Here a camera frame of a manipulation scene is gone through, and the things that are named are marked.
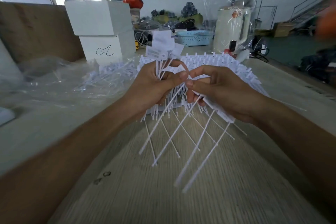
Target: table surface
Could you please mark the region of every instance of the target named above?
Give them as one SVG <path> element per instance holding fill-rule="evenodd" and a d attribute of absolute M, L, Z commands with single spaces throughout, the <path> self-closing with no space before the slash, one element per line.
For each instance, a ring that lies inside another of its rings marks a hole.
<path fill-rule="evenodd" d="M 202 53 L 206 47 L 189 47 L 184 53 Z M 336 135 L 336 101 L 321 90 L 260 60 L 244 62 L 252 68 L 271 97 L 295 105 L 293 109 Z M 104 109 L 56 107 L 37 108 L 0 127 L 0 172 L 48 147 L 79 124 Z M 181 120 L 185 115 L 178 109 Z M 204 126 L 207 116 L 194 109 Z M 226 123 L 218 116 L 222 127 Z M 149 120 L 149 130 L 156 121 Z M 169 134 L 178 121 L 164 116 Z M 138 154 L 147 138 L 144 123 L 135 122 L 114 138 L 92 162 L 64 199 L 49 223 L 333 223 L 336 217 L 323 202 L 316 188 L 261 130 L 242 122 L 230 125 L 227 134 L 208 159 L 187 193 L 183 186 L 191 178 L 223 130 L 210 121 L 181 187 L 174 181 L 190 156 L 194 145 L 183 129 L 173 142 L 181 158 L 169 145 L 152 167 L 148 145 Z M 192 117 L 183 126 L 198 141 L 202 128 Z M 152 136 L 158 154 L 168 140 L 162 124 Z M 94 181 L 102 178 L 98 184 Z"/>

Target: blue plastic basket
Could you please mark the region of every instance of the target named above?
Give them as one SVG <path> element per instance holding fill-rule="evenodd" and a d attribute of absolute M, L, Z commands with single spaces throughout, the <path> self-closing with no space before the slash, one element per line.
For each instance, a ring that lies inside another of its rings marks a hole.
<path fill-rule="evenodd" d="M 193 30 L 177 32 L 178 42 L 185 46 L 209 45 L 213 33 L 207 30 Z"/>

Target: green floor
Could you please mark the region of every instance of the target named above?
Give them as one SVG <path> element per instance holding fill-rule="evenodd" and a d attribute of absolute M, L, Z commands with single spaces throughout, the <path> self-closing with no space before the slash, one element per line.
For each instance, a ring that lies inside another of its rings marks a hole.
<path fill-rule="evenodd" d="M 302 57 L 313 55 L 320 49 L 336 44 L 336 40 L 320 41 L 303 35 L 272 37 L 267 38 L 266 41 L 270 49 L 268 57 L 288 66 L 298 66 Z"/>

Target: red bag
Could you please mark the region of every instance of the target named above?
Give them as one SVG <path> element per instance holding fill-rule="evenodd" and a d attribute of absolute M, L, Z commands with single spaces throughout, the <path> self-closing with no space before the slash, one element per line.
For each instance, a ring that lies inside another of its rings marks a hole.
<path fill-rule="evenodd" d="M 129 4 L 129 8 L 138 8 L 141 9 L 144 6 L 144 3 L 142 0 L 123 0 L 124 3 Z"/>

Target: white kettle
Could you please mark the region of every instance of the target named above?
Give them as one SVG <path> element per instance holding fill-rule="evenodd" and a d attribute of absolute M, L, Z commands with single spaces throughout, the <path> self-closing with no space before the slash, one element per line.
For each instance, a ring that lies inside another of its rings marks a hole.
<path fill-rule="evenodd" d="M 224 6 L 218 10 L 215 39 L 213 42 L 214 52 L 234 52 L 247 39 L 251 8 L 238 6 Z"/>

